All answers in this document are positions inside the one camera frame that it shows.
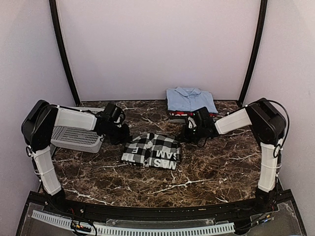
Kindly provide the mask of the red black shirt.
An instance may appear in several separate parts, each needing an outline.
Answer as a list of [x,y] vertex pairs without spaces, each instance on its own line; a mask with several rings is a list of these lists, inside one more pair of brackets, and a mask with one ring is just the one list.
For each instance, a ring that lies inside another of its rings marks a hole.
[[182,112],[182,111],[168,111],[169,118],[175,117],[192,117],[196,115],[205,116],[204,112]]

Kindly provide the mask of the black white plaid shirt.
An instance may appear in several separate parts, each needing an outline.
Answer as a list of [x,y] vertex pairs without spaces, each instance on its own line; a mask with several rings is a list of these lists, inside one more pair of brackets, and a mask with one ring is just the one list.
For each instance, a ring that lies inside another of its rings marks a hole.
[[129,137],[121,161],[134,166],[175,170],[182,160],[179,141],[172,136],[144,133]]

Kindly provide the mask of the light blue shirt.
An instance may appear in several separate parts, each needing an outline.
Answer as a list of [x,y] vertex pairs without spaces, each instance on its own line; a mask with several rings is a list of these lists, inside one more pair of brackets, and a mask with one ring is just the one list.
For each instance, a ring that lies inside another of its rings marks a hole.
[[166,100],[170,111],[193,112],[206,107],[209,113],[218,113],[212,94],[199,88],[168,88]]

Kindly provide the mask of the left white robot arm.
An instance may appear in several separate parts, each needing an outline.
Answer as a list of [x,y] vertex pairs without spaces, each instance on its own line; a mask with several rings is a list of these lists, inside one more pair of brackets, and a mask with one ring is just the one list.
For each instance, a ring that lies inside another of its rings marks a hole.
[[129,137],[129,127],[124,123],[123,109],[109,103],[101,108],[64,107],[39,100],[25,118],[21,131],[47,194],[53,196],[50,206],[58,214],[69,211],[69,202],[59,196],[63,188],[57,178],[51,157],[51,147],[97,153],[103,139],[113,145]]

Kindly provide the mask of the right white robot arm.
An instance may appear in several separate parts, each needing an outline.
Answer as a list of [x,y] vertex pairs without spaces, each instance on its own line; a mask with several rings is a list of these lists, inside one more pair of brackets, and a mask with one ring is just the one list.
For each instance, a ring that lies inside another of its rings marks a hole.
[[288,113],[281,114],[277,106],[284,108],[277,101],[261,98],[218,120],[213,120],[207,108],[203,107],[185,119],[185,125],[176,139],[181,143],[198,145],[201,139],[207,141],[249,126],[261,148],[258,189],[269,193],[276,187],[281,152],[290,126]]

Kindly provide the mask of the grey plastic basket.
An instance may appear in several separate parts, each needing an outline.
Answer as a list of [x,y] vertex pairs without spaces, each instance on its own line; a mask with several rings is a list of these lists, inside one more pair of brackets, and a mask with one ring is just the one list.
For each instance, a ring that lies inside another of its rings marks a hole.
[[100,108],[74,108],[57,106],[58,112],[51,144],[60,148],[97,153],[102,141],[94,128]]

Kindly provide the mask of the black front rail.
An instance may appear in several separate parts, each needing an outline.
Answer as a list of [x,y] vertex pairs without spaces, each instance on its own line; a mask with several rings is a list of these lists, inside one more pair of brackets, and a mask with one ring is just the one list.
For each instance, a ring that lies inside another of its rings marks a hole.
[[105,222],[108,219],[144,220],[144,221],[176,221],[214,218],[221,220],[240,221],[255,214],[278,210],[278,205],[292,200],[290,190],[278,192],[276,202],[262,205],[261,200],[248,199],[239,202],[218,205],[179,207],[179,208],[141,208],[90,204],[65,199],[63,208],[52,205],[44,194],[30,192],[28,202],[39,204],[45,210],[53,213],[66,213],[75,219],[83,218],[96,222]]

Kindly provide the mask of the right black frame post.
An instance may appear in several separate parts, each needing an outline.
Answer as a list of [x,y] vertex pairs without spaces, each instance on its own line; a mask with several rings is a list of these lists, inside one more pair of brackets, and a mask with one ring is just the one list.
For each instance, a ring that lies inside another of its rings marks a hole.
[[257,26],[256,26],[256,31],[255,31],[255,36],[254,36],[254,41],[253,41],[253,46],[252,46],[252,52],[248,64],[248,68],[246,71],[246,75],[244,78],[244,82],[242,85],[242,89],[239,95],[239,98],[237,100],[237,105],[239,107],[242,107],[245,102],[246,95],[248,93],[248,89],[250,86],[250,82],[252,79],[256,59],[258,56],[258,51],[261,43],[261,38],[263,34],[263,28],[264,28],[264,23],[265,23],[265,17],[266,17],[266,12],[267,12],[267,5],[268,5],[268,0],[261,0],[260,1],[260,8],[259,8],[259,15],[258,15],[258,20],[257,20]]

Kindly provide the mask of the black frame post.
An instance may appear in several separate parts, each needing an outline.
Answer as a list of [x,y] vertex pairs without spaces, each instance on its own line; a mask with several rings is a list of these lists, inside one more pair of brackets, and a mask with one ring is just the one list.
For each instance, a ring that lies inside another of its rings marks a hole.
[[248,93],[248,89],[250,86],[250,82],[252,79],[256,59],[258,56],[258,51],[261,43],[261,38],[263,34],[263,28],[264,28],[264,23],[265,23],[265,17],[266,17],[266,12],[267,12],[267,5],[268,5],[268,0],[261,0],[260,1],[260,8],[259,8],[259,15],[258,15],[258,20],[257,20],[257,26],[256,26],[256,31],[255,31],[255,36],[254,36],[254,41],[253,41],[253,46],[252,46],[252,52],[248,64],[248,68],[246,71],[246,75],[244,78],[244,82],[242,85],[242,89],[239,95],[239,98],[237,100],[237,105],[239,107],[242,107],[245,102],[246,95]]
[[55,38],[56,38],[59,54],[62,60],[62,65],[63,65],[63,69],[64,69],[65,76],[67,79],[67,83],[70,88],[74,103],[76,106],[78,106],[81,104],[81,101],[80,101],[79,94],[75,85],[74,78],[72,76],[66,48],[63,41],[62,29],[61,29],[58,9],[57,9],[57,1],[49,0],[49,6],[50,6],[51,18],[52,18],[52,23],[53,23],[54,32],[55,32]]

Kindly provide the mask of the left black frame post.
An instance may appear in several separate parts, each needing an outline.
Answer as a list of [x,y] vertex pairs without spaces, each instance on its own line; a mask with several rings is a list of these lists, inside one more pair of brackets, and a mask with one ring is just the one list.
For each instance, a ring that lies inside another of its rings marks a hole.
[[65,76],[67,79],[67,83],[70,88],[74,103],[76,106],[78,106],[81,104],[81,101],[80,101],[79,94],[75,85],[74,78],[72,76],[66,48],[63,41],[62,29],[61,29],[58,9],[57,9],[57,1],[49,0],[49,6],[50,6],[51,18],[52,18],[52,23],[53,23],[54,32],[55,32],[55,38],[56,38],[59,54],[62,60],[62,65],[63,65],[63,69],[64,69]]

